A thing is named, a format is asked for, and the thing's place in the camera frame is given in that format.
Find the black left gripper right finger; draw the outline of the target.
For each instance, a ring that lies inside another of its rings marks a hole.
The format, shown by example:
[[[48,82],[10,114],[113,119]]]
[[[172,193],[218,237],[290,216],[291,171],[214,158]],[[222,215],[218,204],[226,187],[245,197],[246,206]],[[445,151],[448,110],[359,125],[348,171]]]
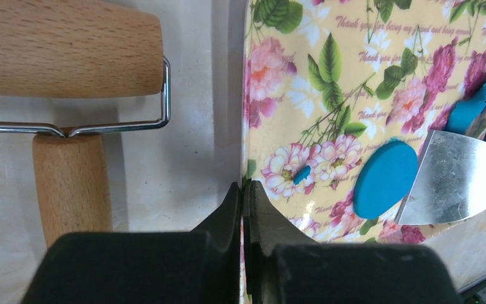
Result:
[[[243,190],[246,291],[253,303],[461,303],[445,265],[412,244],[322,244],[268,199]]]

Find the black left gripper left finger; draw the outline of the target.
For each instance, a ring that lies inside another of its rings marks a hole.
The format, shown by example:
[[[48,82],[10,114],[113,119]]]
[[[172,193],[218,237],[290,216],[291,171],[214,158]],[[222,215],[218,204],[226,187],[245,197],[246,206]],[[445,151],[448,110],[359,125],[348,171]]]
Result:
[[[73,232],[47,251],[24,303],[238,303],[241,191],[189,232]]]

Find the blue dough piece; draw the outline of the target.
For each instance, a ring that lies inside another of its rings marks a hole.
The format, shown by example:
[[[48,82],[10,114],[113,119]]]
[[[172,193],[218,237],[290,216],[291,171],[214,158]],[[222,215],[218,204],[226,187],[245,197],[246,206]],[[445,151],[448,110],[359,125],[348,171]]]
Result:
[[[391,141],[379,147],[354,185],[354,213],[363,219],[378,218],[408,194],[417,173],[418,157],[411,146]]]

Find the metal scraper wooden handle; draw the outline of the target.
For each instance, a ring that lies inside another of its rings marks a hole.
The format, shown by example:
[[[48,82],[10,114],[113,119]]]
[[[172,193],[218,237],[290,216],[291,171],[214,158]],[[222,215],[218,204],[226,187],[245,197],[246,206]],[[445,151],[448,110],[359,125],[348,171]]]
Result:
[[[395,217],[400,225],[438,225],[486,210],[486,142],[432,130],[418,173]]]

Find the wooden double-ended roller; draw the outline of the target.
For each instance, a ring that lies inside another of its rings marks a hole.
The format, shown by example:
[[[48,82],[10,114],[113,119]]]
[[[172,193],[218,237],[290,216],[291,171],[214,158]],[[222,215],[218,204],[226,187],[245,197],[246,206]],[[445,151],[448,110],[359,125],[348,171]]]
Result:
[[[32,156],[47,246],[71,232],[113,229],[102,136],[164,127],[170,63],[157,16],[104,1],[0,1],[0,96],[161,96],[155,120],[59,128],[0,122],[33,134]]]

